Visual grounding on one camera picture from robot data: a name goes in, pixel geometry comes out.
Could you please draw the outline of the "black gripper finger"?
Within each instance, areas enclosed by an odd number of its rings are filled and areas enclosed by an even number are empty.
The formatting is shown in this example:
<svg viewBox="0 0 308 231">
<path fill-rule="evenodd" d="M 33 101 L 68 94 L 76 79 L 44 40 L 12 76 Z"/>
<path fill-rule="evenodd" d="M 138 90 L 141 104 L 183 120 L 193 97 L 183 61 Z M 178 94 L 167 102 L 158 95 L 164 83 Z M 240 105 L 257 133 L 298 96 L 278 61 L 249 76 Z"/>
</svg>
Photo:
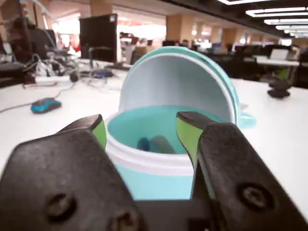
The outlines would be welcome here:
<svg viewBox="0 0 308 231">
<path fill-rule="evenodd" d="M 194 175 L 192 199 L 210 209 L 211 231 L 305 231 L 286 191 L 233 123 L 178 112 L 177 137 Z"/>
<path fill-rule="evenodd" d="M 101 115 L 17 145 L 0 179 L 3 231 L 144 231 L 145 219 L 94 131 Z"/>
</svg>

